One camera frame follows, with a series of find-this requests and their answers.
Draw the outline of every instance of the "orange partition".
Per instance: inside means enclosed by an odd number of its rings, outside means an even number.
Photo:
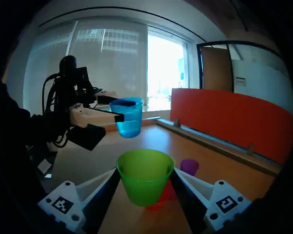
[[[293,144],[293,116],[268,101],[225,91],[173,89],[170,120],[284,163]]]

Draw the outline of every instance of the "wooden table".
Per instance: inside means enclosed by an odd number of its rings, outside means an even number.
[[[78,185],[116,166],[118,157],[133,149],[155,149],[176,161],[196,159],[200,168],[196,177],[214,184],[223,179],[250,201],[262,197],[274,177],[264,174],[222,154],[205,148],[157,125],[145,126],[139,136],[122,138],[109,131],[93,151],[73,143],[59,150],[52,173],[52,187],[65,180]],[[148,211],[132,204],[120,182],[99,233],[191,233],[178,201],[168,201],[160,211]]]

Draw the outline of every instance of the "black cable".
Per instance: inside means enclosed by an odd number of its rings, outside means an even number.
[[[58,145],[58,144],[56,143],[56,141],[55,141],[55,142],[52,142],[52,143],[53,143],[56,147],[58,147],[58,148],[64,148],[64,147],[66,146],[67,142],[68,142],[68,136],[67,136],[68,131],[69,131],[69,129],[67,130],[67,133],[66,133],[66,139],[65,139],[64,144],[62,144],[62,145]]]
[[[49,80],[55,79],[58,76],[58,73],[49,76],[43,83],[42,86],[42,114],[45,113],[45,86]]]

